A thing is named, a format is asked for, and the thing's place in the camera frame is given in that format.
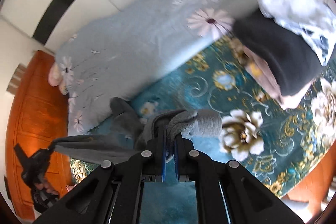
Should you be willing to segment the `left hand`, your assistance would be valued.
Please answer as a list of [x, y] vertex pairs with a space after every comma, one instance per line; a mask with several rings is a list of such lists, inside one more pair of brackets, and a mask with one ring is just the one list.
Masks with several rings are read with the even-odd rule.
[[52, 194], [54, 196], [58, 196], [59, 192], [55, 190], [55, 188], [48, 182], [46, 178], [44, 178], [41, 182], [35, 183], [34, 186], [38, 190], [45, 190], [48, 194]]

